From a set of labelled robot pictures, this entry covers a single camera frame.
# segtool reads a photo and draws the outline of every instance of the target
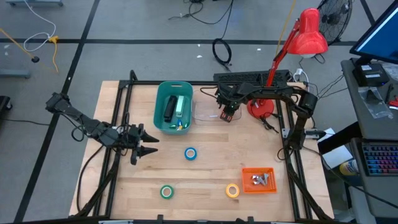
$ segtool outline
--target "blue tape roll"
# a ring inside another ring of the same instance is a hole
[[[188,156],[188,152],[193,152],[193,156]],[[197,157],[197,150],[194,149],[194,148],[192,148],[192,147],[189,147],[189,148],[187,148],[187,149],[185,150],[184,155],[185,155],[185,158],[186,158],[186,159],[188,159],[188,160],[194,160],[194,159],[196,159],[196,157]]]

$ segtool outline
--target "green bin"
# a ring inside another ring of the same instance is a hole
[[[169,102],[170,96],[184,96],[184,105],[182,111],[182,118],[175,116],[170,123],[164,121],[164,111],[167,103]],[[192,98],[193,88],[191,84],[180,81],[167,81],[162,82],[157,89],[155,114],[154,114],[154,125],[165,134],[187,134],[191,126],[192,121]],[[182,130],[170,129],[170,125],[177,124],[177,120],[181,119],[183,126],[188,123],[188,126]]]

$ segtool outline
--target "computer monitor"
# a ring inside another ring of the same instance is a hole
[[[371,59],[398,64],[398,0],[395,0],[349,51],[361,61]]]

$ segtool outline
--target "orange basket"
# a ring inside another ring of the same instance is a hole
[[[254,185],[253,175],[268,174],[267,185],[262,184]],[[263,194],[263,193],[276,193],[276,181],[274,175],[274,168],[272,167],[245,167],[242,168],[242,182],[243,192],[247,194]]]

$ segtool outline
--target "floor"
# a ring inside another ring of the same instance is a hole
[[[367,2],[371,14],[377,19],[392,1]],[[209,44],[212,39],[222,35],[224,22],[209,26],[192,18],[168,20],[187,12],[188,4],[182,1],[63,2],[63,7],[34,7],[38,14],[57,25],[56,34],[61,38],[57,54],[59,74],[51,71],[53,44],[45,44],[34,52],[42,62],[39,65],[30,62],[30,58],[16,45],[0,36],[0,67],[28,69],[32,74],[30,79],[0,79],[0,95],[10,96],[14,105],[4,118],[49,123],[52,115],[44,110],[45,102],[53,92],[60,92],[68,84],[68,95],[73,105],[92,116],[101,82],[127,79],[131,69],[140,80],[212,80],[214,73],[225,72],[213,58]],[[319,2],[298,1],[292,18],[297,18],[308,7],[317,7]],[[361,2],[356,0],[353,3],[351,20],[341,37],[343,42],[357,41],[370,27]],[[198,17],[215,21],[220,12],[228,7],[229,1],[207,0],[204,4],[205,8]],[[270,67],[276,50],[275,43],[290,5],[291,1],[287,0],[234,2],[224,39],[268,41],[261,45],[231,44],[233,72],[267,70]],[[86,24],[91,18],[90,12],[94,16],[91,26]],[[51,31],[51,25],[39,20],[26,7],[11,7],[2,2],[0,15],[7,18],[0,20],[0,27],[17,39]],[[290,30],[293,22],[291,19],[287,30]],[[86,44],[80,42],[81,38],[87,39]],[[112,43],[114,39],[126,40],[128,44]],[[28,48],[35,46],[38,44],[29,44]],[[325,64],[319,64],[314,59],[303,60],[302,66],[310,82],[322,88],[341,75],[340,61],[354,57],[349,54],[350,48],[349,45],[331,46],[323,54]],[[299,60],[297,55],[288,55],[279,68],[295,71],[299,67]],[[331,91],[345,87],[343,80]],[[318,128],[332,127],[335,131],[355,122],[348,92],[342,91],[320,100],[314,118]],[[14,221],[47,129],[46,126],[29,123],[1,123],[0,223]],[[24,221],[68,216],[85,148],[85,141],[75,142],[70,137],[71,130],[72,126],[67,121],[58,121]]]

